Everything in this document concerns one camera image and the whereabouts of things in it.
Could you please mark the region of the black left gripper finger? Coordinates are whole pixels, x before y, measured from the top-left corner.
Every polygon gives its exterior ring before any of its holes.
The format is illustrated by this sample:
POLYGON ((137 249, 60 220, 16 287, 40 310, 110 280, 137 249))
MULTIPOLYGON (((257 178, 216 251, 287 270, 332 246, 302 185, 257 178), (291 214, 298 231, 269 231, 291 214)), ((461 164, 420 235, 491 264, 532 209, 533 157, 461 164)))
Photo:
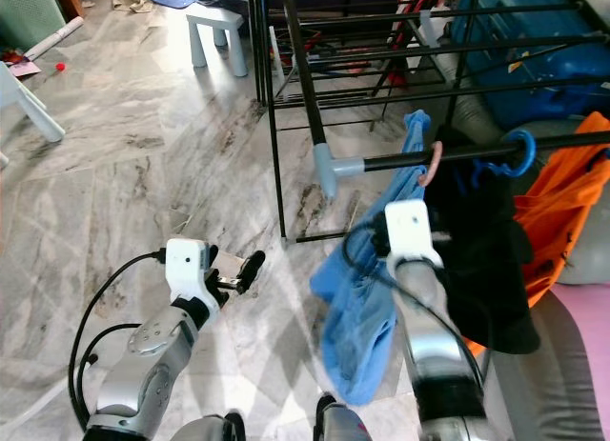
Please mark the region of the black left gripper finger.
POLYGON ((265 262, 266 254, 263 251, 256 251, 245 258, 243 266, 238 273, 238 293, 244 294, 249 291, 250 286, 256 280, 258 273, 261 271, 263 262, 265 262))

